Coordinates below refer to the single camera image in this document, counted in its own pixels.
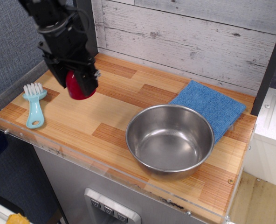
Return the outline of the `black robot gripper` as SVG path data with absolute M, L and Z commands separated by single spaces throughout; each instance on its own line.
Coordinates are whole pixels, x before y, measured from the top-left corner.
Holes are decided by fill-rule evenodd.
M 85 96 L 98 87 L 99 70 L 87 49 L 88 13 L 66 4 L 64 0 L 20 0 L 29 16 L 34 19 L 36 31 L 44 38 L 38 44 L 44 61 L 58 83 L 66 88 L 67 68 L 74 71 Z

